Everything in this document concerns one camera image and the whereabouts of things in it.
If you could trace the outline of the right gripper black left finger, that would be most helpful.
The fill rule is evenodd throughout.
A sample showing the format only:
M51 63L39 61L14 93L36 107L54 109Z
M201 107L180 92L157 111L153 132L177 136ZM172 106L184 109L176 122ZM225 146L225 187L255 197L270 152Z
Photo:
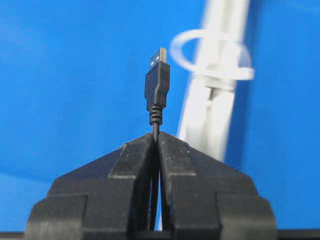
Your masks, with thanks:
M55 179L29 215L27 240L127 240L152 230L154 137L147 133Z

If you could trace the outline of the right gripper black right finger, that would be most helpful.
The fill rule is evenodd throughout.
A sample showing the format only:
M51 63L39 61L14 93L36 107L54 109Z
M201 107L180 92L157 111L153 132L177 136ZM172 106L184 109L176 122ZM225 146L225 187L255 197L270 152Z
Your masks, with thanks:
M175 240L275 240L272 208L252 179L161 132L162 228Z

